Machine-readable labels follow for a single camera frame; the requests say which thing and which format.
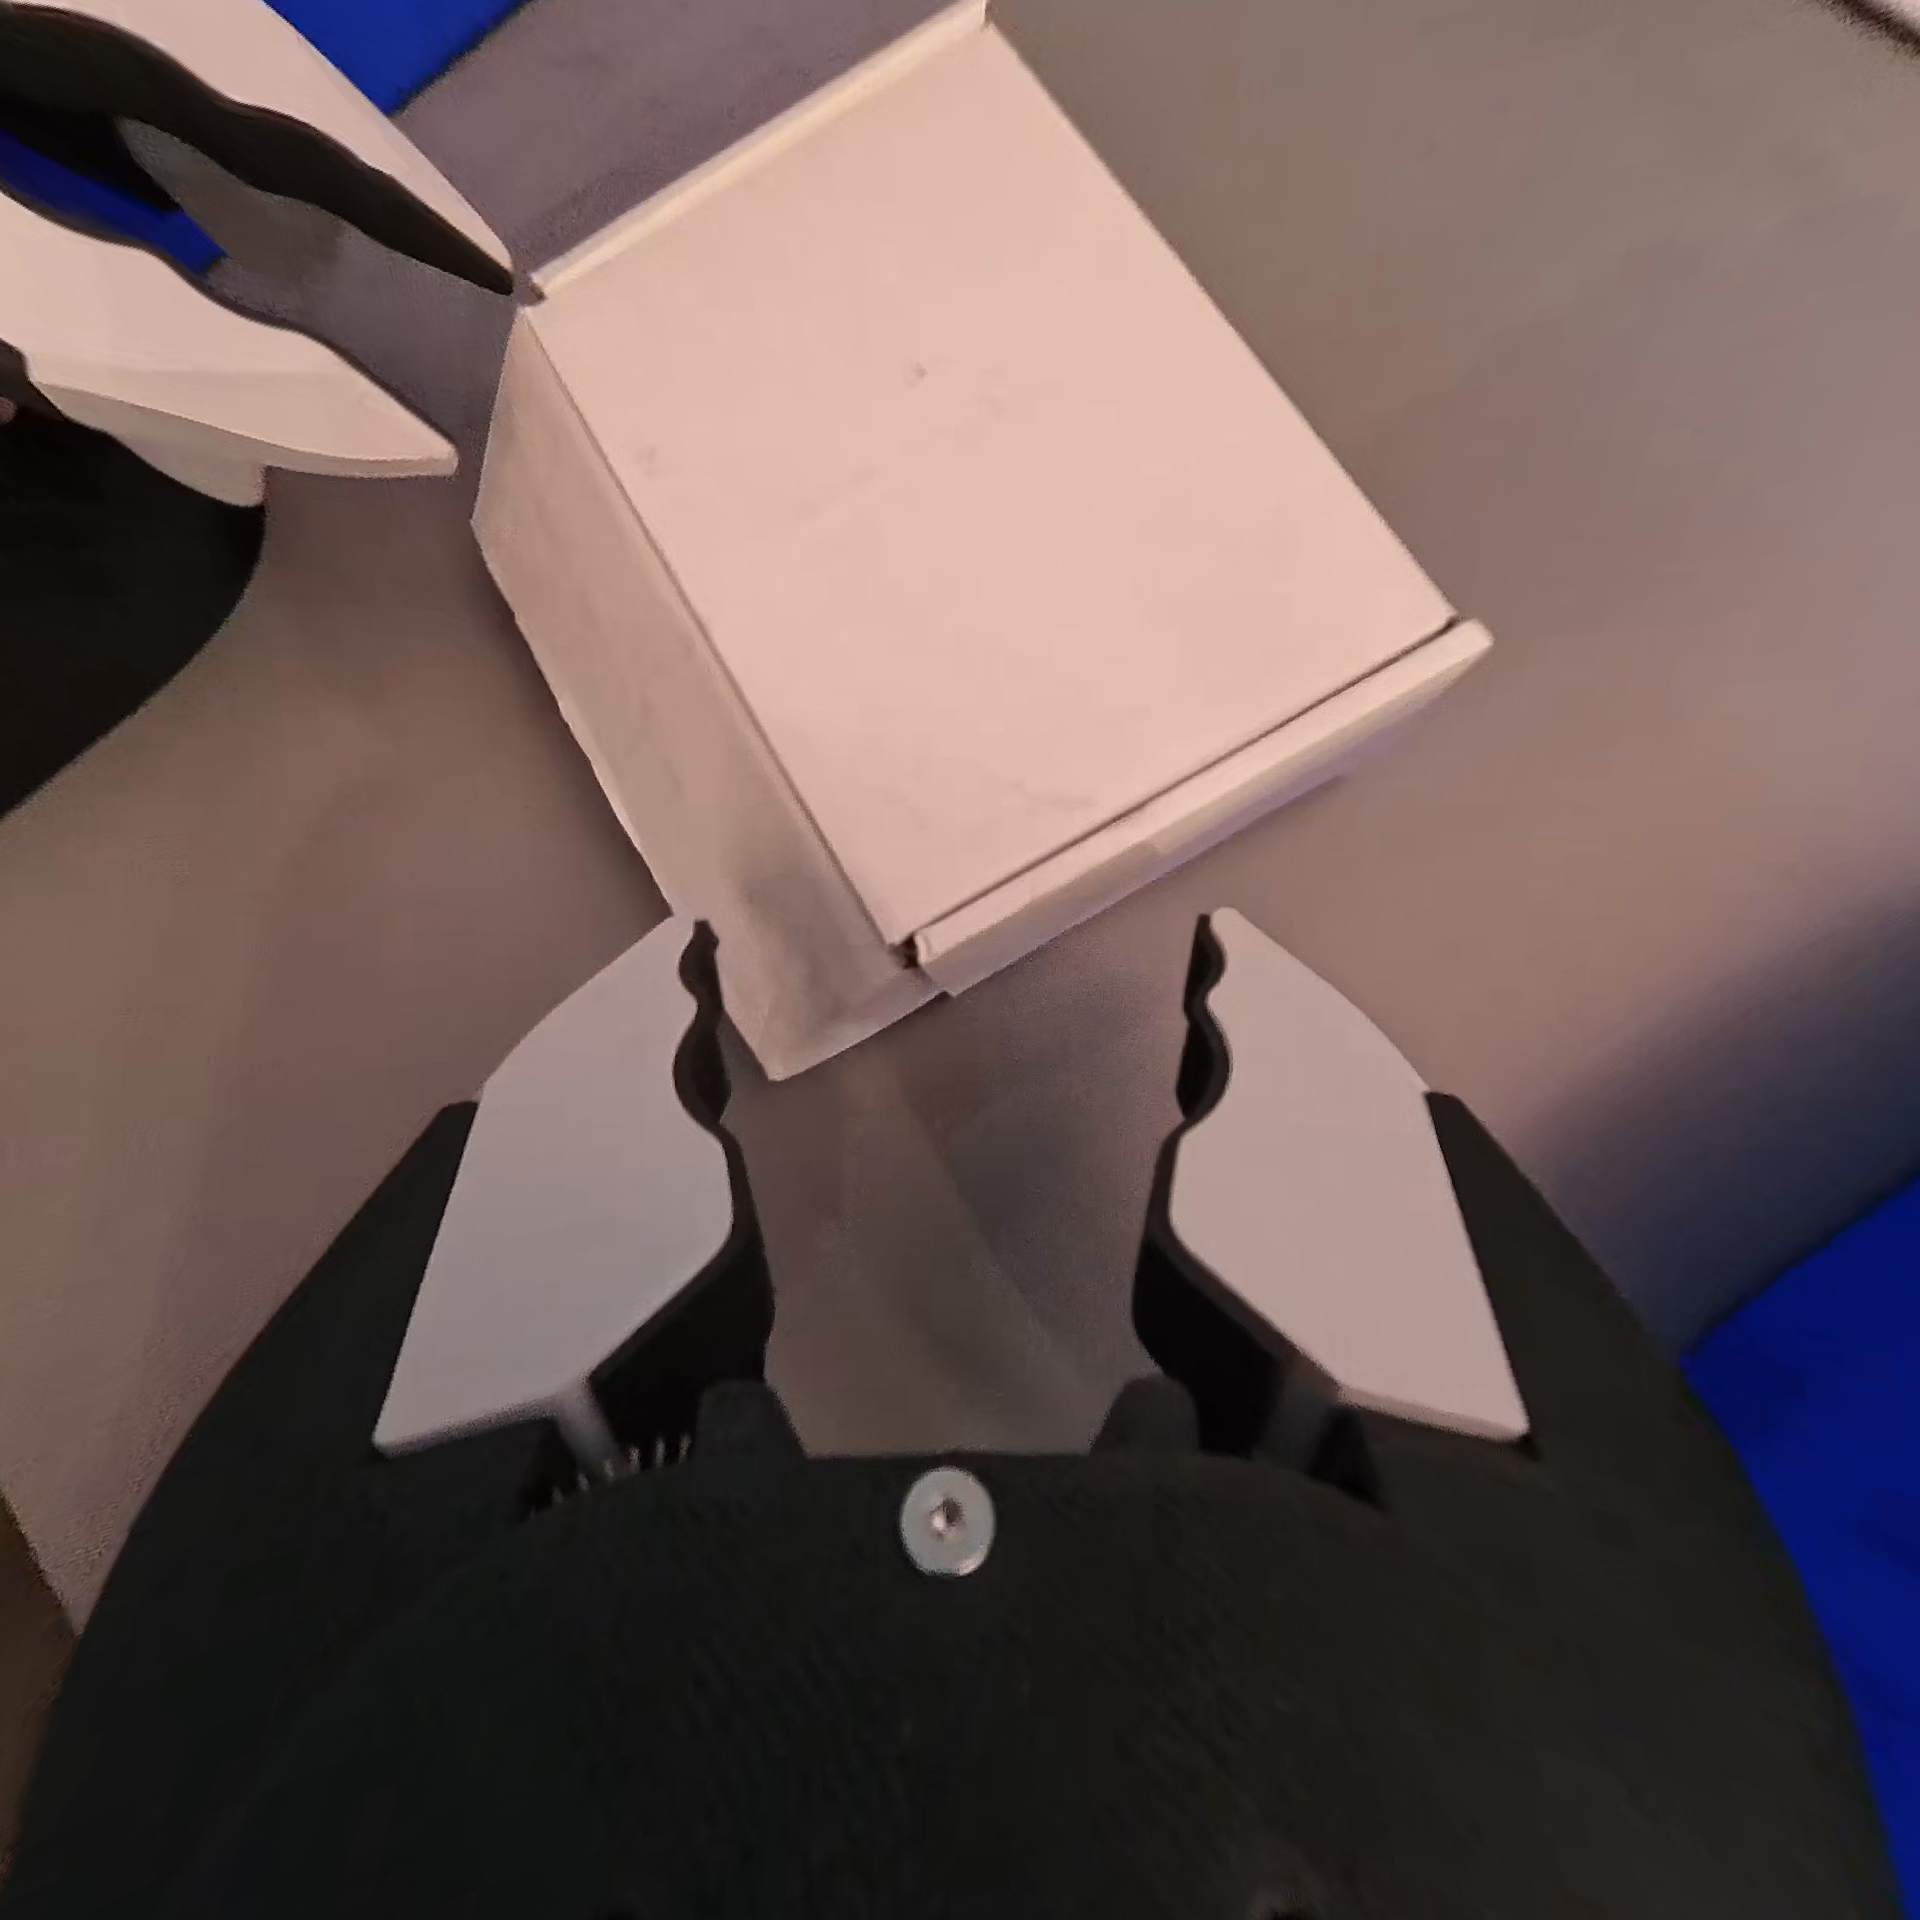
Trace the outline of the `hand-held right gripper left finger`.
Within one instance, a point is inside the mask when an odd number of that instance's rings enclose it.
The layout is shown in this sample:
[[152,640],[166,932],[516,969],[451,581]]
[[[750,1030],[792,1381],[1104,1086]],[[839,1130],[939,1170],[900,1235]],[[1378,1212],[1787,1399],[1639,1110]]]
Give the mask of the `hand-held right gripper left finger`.
[[676,1457],[760,1381],[773,1287],[727,1134],[719,938],[668,917],[483,1084],[372,1427],[382,1457],[548,1424],[572,1457]]

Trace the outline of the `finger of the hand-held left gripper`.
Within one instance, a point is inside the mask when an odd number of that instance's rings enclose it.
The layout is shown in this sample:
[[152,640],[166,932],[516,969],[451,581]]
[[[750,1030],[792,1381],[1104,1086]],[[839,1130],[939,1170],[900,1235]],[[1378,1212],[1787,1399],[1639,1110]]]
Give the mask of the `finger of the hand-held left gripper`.
[[267,2],[4,2],[4,104],[163,130],[247,190],[511,295],[500,236]]
[[402,481],[460,462],[428,418],[326,344],[15,200],[4,200],[4,347],[63,418],[225,505],[261,505],[272,470]]

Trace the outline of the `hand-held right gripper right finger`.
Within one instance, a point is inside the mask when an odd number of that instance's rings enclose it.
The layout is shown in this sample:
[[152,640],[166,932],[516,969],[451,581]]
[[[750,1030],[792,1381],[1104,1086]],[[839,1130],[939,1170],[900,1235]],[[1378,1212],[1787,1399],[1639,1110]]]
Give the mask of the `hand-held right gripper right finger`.
[[1526,1436],[1420,1070],[1235,907],[1194,923],[1181,1009],[1135,1331],[1201,1433],[1317,1436],[1363,1410]]

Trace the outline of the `white cardboard box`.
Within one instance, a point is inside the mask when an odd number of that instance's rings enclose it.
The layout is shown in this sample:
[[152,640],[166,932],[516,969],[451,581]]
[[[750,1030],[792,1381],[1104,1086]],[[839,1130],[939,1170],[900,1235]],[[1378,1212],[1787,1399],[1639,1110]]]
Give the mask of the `white cardboard box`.
[[985,2],[534,288],[473,540],[770,1080],[1339,776],[1492,646]]

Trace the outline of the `blue cloth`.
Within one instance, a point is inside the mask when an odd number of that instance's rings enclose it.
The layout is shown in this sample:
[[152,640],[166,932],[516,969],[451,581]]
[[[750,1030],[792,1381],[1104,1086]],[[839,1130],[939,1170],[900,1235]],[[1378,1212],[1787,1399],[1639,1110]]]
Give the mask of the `blue cloth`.
[[1916,1183],[1683,1355],[1835,1654],[1916,1916]]
[[402,107],[470,44],[470,2],[267,2],[376,107]]

